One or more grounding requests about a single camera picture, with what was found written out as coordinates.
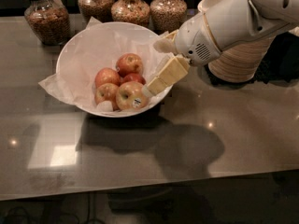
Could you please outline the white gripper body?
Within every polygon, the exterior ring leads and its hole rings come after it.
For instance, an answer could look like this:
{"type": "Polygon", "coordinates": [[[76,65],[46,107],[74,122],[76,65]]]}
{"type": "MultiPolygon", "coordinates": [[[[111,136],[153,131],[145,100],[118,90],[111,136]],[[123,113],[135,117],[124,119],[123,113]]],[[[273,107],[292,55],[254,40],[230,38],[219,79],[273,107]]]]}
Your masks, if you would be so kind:
{"type": "Polygon", "coordinates": [[[205,13],[185,21],[178,29],[174,43],[177,52],[194,65],[206,65],[221,56],[221,49],[209,29],[205,13]]]}

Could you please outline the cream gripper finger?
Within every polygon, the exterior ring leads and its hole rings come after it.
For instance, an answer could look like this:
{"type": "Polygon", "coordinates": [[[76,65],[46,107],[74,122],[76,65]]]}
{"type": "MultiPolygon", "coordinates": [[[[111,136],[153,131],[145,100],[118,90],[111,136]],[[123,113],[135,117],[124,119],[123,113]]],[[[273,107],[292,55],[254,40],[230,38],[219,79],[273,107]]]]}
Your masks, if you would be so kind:
{"type": "Polygon", "coordinates": [[[186,77],[190,67],[189,60],[182,55],[166,55],[143,86],[142,93],[147,97],[158,95],[186,77]]]}
{"type": "Polygon", "coordinates": [[[171,33],[165,32],[160,35],[160,38],[153,43],[153,47],[161,53],[173,53],[177,54],[177,48],[175,45],[175,38],[178,33],[178,30],[175,30],[171,33]]]}

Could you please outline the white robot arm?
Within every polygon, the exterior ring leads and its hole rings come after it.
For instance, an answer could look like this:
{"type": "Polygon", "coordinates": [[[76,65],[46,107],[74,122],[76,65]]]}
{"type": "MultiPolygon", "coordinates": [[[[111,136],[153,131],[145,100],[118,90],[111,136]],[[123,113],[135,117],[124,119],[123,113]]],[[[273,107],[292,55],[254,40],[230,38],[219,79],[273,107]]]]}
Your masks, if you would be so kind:
{"type": "Polygon", "coordinates": [[[299,24],[299,0],[222,0],[155,41],[165,57],[142,88],[155,96],[236,45],[287,32],[299,24]]]}

